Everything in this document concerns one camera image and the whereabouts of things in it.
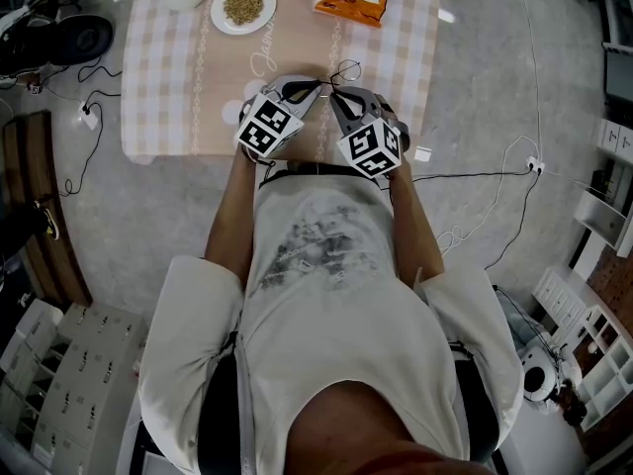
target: power strip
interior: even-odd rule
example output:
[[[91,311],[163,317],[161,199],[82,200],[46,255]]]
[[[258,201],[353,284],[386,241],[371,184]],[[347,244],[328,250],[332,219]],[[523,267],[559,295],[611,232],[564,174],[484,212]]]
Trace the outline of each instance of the power strip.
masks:
[[[530,156],[527,160],[525,160],[525,164],[539,174],[543,174],[543,171],[545,170],[545,164],[543,162],[539,162],[534,156]]]

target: plaid tablecloth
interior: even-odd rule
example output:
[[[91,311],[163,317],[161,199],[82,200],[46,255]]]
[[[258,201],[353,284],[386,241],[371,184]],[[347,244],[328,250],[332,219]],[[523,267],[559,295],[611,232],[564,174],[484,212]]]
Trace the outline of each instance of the plaid tablecloth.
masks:
[[[216,32],[209,14],[212,2],[205,0],[193,11],[176,13],[160,0],[134,1],[122,96],[122,144],[131,160],[148,163],[157,155],[232,153],[227,136],[236,127],[227,123],[224,129],[207,129],[205,119],[200,118],[206,90],[215,89],[205,86],[205,69],[222,68],[208,53],[210,34]],[[323,71],[335,71],[346,58],[360,61],[363,75],[353,84],[387,99],[409,126],[411,153],[422,128],[438,9],[439,0],[389,0],[381,30],[322,16],[329,20],[332,31]],[[282,73],[304,72],[276,75]],[[321,129],[309,155],[293,155],[289,146],[291,156],[284,157],[337,161],[333,150],[338,136],[331,111],[323,105],[320,112]]]

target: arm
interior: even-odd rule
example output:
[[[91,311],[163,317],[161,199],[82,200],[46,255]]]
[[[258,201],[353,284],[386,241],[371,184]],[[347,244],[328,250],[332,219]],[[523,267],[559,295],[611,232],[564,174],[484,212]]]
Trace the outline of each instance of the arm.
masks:
[[[216,213],[205,258],[235,274],[246,286],[253,252],[255,163],[238,150]]]
[[[444,261],[411,179],[411,167],[403,164],[391,176],[394,205],[394,245],[400,279],[413,287],[417,269],[422,281],[444,272]]]

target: floor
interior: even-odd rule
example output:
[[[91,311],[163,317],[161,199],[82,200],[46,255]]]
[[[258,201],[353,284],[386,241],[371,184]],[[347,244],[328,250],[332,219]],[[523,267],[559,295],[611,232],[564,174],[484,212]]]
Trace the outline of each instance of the floor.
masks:
[[[112,19],[117,35],[105,57],[122,66],[131,0],[86,5]],[[602,112],[601,28],[587,0],[526,0],[533,26],[546,168],[589,180],[597,163],[592,131]],[[537,106],[530,32],[522,0],[441,0],[454,23],[440,22],[423,142],[431,160],[419,173],[495,171],[519,135],[537,140]],[[95,88],[116,93],[118,79],[101,72],[79,85],[77,67],[50,87],[66,98]],[[53,114],[55,165],[60,186],[75,186],[96,132],[77,121],[76,101],[45,92],[4,92],[16,112],[48,108]],[[79,195],[64,199],[70,235],[95,301],[151,318],[171,258],[202,253],[226,184],[226,158],[158,158],[131,163],[120,139],[120,101],[102,98],[105,128]],[[519,142],[508,170],[522,170],[534,149]],[[509,177],[487,222],[446,255],[453,265],[493,262],[517,231],[533,176]],[[464,234],[493,202],[497,178],[436,179],[416,183],[436,234],[455,225]],[[581,189],[544,174],[534,188],[520,238],[490,270],[493,282],[528,300],[546,266],[568,260],[582,233],[573,220]],[[440,241],[447,245],[449,236]]]

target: white t-shirt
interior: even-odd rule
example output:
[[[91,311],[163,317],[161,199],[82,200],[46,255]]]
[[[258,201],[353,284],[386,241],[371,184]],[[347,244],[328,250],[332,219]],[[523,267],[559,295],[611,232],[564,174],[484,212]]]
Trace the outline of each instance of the white t-shirt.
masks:
[[[416,442],[467,459],[468,433],[463,424],[460,430],[454,411],[459,393],[447,341],[447,335],[464,331],[464,310],[472,312],[466,331],[475,325],[484,332],[474,337],[490,340],[482,341],[488,346],[475,340],[469,348],[487,359],[482,371],[501,378],[501,385],[487,390],[506,434],[518,410],[517,394],[520,405],[522,374],[486,273],[461,270],[428,280],[422,292],[437,303],[429,308],[396,275],[392,230],[391,207],[372,182],[286,177],[264,185],[257,196],[245,293],[217,265],[174,259],[140,372],[143,420],[167,458],[185,473],[198,473],[207,367],[242,305],[239,331],[260,475],[283,473],[295,417],[318,392],[345,380],[381,394]],[[445,303],[450,306],[438,312]],[[482,318],[480,325],[472,315]],[[508,354],[495,355],[507,348]]]

